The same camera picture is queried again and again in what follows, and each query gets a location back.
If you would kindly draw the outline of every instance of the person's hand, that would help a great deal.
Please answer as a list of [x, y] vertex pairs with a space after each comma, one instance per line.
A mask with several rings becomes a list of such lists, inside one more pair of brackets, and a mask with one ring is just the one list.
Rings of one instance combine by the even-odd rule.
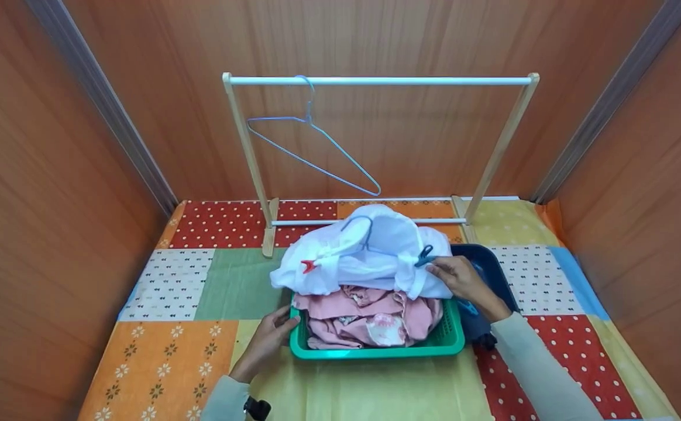
[[298, 325], [300, 317], [289, 318], [288, 313], [289, 306], [285, 306], [263, 317], [229, 377], [240, 383], [252, 381]]
[[463, 256], [435, 258], [427, 266], [427, 270], [441, 279], [455, 296], [468, 299], [479, 307], [490, 322], [498, 322], [512, 314], [504, 301], [491, 291], [471, 262]]

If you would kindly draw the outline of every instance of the wooden backdrop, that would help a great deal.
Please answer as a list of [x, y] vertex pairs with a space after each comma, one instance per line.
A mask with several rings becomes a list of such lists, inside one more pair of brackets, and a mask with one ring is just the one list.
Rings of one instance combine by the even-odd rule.
[[0, 2], [0, 419], [75, 418], [164, 215], [24, 2]]
[[681, 27], [558, 196], [603, 306], [681, 415]]
[[[527, 75], [541, 84], [489, 194], [531, 195], [661, 5], [564, 0], [66, 0], [172, 189], [255, 199], [221, 73]], [[518, 88], [318, 88], [316, 122], [383, 195], [472, 194]], [[245, 115], [298, 113], [306, 87], [237, 89]], [[295, 123], [261, 130], [370, 183]], [[257, 145], [270, 195], [361, 192]]]

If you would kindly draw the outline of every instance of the black watch strap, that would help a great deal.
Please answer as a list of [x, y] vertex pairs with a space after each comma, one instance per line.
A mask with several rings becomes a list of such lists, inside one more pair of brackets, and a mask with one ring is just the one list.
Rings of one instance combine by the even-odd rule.
[[250, 396], [247, 397], [244, 410], [254, 421], [265, 421], [270, 413], [270, 404], [265, 401], [256, 401]]

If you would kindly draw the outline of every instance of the patterned tablecloth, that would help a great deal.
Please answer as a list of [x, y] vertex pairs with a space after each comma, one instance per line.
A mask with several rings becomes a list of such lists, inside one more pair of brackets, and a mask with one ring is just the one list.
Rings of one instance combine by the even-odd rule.
[[[279, 219], [345, 218], [369, 202], [282, 202]], [[451, 218], [449, 201], [384, 202], [411, 218]], [[167, 224], [109, 339], [80, 419], [201, 416], [259, 319], [288, 303], [268, 272], [310, 227], [280, 227], [260, 251], [255, 202], [183, 202]], [[530, 325], [606, 419], [678, 419], [608, 318], [573, 256], [531, 203], [485, 201], [474, 229], [497, 255]], [[459, 226], [435, 226], [452, 243]], [[303, 362], [288, 349], [252, 394], [271, 419], [536, 419], [498, 352], [456, 357]]]

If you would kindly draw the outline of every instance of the sleeve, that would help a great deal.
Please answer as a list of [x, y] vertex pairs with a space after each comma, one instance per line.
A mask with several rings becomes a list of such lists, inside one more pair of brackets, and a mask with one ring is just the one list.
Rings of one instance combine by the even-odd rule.
[[520, 314], [492, 325], [496, 349], [544, 421], [602, 420], [595, 405]]
[[244, 421], [244, 405], [249, 397], [249, 384], [221, 376], [202, 410], [202, 421]]

